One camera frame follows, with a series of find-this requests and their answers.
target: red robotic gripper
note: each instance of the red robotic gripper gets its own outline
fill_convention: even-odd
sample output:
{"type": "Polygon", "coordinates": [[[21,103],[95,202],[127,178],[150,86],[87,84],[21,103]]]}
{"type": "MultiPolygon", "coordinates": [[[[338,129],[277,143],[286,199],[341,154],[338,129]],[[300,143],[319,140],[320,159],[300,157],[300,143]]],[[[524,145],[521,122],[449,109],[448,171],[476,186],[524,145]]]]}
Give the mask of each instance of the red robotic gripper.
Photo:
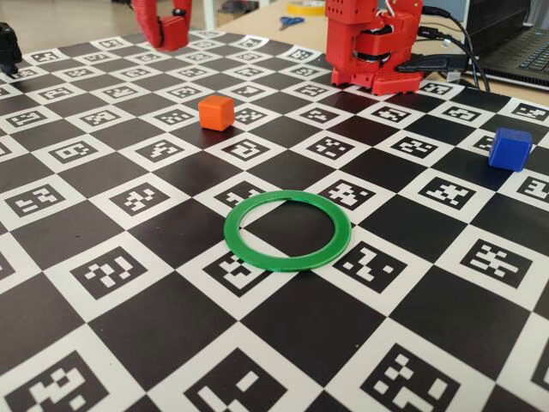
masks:
{"type": "Polygon", "coordinates": [[[419,88],[421,73],[399,73],[395,66],[412,55],[423,1],[389,2],[390,12],[378,10],[377,0],[326,0],[332,83],[357,84],[374,94],[419,88]]]}
{"type": "Polygon", "coordinates": [[[174,52],[189,42],[192,0],[172,0],[172,15],[158,17],[156,0],[132,0],[136,19],[152,47],[174,52]]]}

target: yellow tape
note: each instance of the yellow tape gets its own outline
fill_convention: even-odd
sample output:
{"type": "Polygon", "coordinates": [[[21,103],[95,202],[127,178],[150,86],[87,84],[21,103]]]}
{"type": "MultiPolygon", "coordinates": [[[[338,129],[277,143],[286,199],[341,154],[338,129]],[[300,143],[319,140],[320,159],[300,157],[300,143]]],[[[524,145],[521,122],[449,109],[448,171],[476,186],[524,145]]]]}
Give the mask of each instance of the yellow tape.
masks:
{"type": "Polygon", "coordinates": [[[291,15],[324,15],[324,2],[320,0],[304,0],[288,3],[288,13],[291,15]]]}

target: cable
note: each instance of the cable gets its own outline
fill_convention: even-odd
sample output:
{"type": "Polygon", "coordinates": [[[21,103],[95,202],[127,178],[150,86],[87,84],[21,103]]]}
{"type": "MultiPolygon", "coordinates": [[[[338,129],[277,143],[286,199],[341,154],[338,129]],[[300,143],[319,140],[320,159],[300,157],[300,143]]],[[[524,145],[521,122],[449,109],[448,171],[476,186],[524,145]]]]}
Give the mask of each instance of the cable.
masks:
{"type": "Polygon", "coordinates": [[[490,85],[488,84],[488,79],[486,78],[486,73],[484,72],[484,70],[482,69],[482,67],[480,67],[480,64],[479,62],[477,61],[476,57],[473,55],[473,53],[466,47],[464,46],[461,42],[459,42],[458,40],[454,39],[452,36],[450,36],[449,34],[444,34],[444,33],[441,33],[438,29],[434,28],[434,27],[425,27],[425,26],[419,26],[419,31],[418,31],[418,36],[420,37],[426,37],[427,39],[440,39],[440,40],[449,40],[451,41],[452,43],[454,43],[455,45],[457,45],[460,49],[463,50],[463,52],[465,54],[468,55],[468,57],[471,59],[471,61],[473,62],[473,65],[476,65],[477,66],[477,69],[479,70],[479,73],[480,75],[482,76],[482,81],[484,82],[484,87],[486,89],[487,92],[490,91],[490,85]]]}

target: table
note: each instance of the table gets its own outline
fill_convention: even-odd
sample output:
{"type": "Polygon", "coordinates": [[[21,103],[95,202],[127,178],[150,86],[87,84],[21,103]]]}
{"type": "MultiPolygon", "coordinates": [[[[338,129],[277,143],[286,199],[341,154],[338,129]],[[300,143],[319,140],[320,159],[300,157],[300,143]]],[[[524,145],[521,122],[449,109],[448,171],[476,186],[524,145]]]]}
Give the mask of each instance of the table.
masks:
{"type": "MultiPolygon", "coordinates": [[[[255,34],[256,36],[263,36],[268,39],[288,43],[293,42],[304,47],[325,52],[328,19],[324,16],[306,16],[305,23],[280,31],[281,25],[279,18],[283,15],[287,15],[287,3],[289,1],[290,0],[277,0],[269,6],[263,7],[221,26],[220,30],[225,30],[229,33],[255,34]]],[[[425,25],[428,25],[431,22],[443,23],[448,26],[452,26],[453,24],[451,21],[432,16],[423,16],[421,22],[425,25]]],[[[461,35],[459,30],[449,32],[445,27],[436,27],[442,32],[453,34],[455,37],[461,35]]],[[[413,48],[413,52],[421,54],[448,53],[457,52],[457,50],[458,49],[454,45],[451,45],[450,48],[445,48],[442,46],[441,42],[421,42],[417,43],[413,48]]],[[[442,80],[437,74],[431,75],[429,78],[439,81],[442,80]]],[[[525,88],[523,86],[495,80],[490,80],[490,87],[494,93],[533,101],[541,105],[549,104],[549,92],[544,90],[525,88]]]]}

